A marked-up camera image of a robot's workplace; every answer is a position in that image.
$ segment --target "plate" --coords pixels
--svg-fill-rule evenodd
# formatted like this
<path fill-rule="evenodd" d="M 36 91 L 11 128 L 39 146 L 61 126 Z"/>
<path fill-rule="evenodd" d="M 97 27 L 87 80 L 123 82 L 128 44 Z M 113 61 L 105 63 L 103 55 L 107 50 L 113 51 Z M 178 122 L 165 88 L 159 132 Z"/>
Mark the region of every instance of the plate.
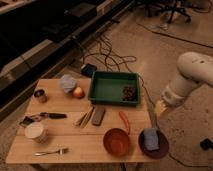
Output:
<path fill-rule="evenodd" d="M 158 150 L 153 150 L 149 151 L 145 147 L 144 143 L 144 132 L 142 131 L 141 134 L 138 137 L 138 143 L 140 146 L 141 151 L 146 154 L 147 156 L 153 158 L 153 159 L 160 159 L 165 157 L 168 152 L 169 152 L 169 142 L 165 135 L 157 130 L 157 135 L 158 135 L 158 142 L 159 142 L 159 149 Z"/>

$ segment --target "table leg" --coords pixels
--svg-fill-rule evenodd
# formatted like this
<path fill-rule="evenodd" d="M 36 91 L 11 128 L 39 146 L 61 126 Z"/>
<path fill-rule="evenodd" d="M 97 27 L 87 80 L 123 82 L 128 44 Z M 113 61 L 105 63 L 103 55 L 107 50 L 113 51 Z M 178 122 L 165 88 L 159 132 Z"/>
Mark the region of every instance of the table leg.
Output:
<path fill-rule="evenodd" d="M 41 167 L 40 164 L 30 164 L 31 167 L 33 167 L 37 171 L 47 171 L 45 168 Z"/>
<path fill-rule="evenodd" d="M 120 167 L 122 171 L 126 171 L 125 163 L 120 163 Z"/>

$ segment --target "green tray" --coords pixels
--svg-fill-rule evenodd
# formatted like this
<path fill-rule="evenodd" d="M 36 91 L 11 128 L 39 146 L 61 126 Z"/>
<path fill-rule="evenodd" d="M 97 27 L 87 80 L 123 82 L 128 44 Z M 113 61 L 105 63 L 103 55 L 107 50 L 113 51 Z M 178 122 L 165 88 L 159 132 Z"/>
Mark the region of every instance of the green tray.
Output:
<path fill-rule="evenodd" d="M 123 100 L 124 86 L 135 87 L 135 100 Z M 88 98 L 92 103 L 136 106 L 140 102 L 138 75 L 135 73 L 96 71 L 92 76 Z"/>

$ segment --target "red bowl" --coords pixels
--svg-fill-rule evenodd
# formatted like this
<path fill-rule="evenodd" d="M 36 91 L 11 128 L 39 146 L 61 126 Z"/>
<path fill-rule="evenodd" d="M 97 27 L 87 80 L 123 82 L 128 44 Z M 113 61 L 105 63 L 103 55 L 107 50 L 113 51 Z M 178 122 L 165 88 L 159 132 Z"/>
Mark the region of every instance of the red bowl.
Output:
<path fill-rule="evenodd" d="M 125 156 L 130 149 L 129 136 L 119 128 L 107 131 L 104 135 L 103 143 L 106 151 L 117 157 Z"/>

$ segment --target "cup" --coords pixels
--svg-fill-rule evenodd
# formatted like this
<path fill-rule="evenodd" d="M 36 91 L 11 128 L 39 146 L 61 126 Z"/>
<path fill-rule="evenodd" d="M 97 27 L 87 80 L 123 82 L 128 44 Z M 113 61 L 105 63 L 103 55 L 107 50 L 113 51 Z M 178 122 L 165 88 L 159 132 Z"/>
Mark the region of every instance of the cup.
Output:
<path fill-rule="evenodd" d="M 47 129 L 40 122 L 33 122 L 25 128 L 24 134 L 27 138 L 37 143 L 43 143 L 47 139 Z"/>
<path fill-rule="evenodd" d="M 47 101 L 47 96 L 43 89 L 38 89 L 34 92 L 34 97 L 40 102 L 45 103 Z"/>

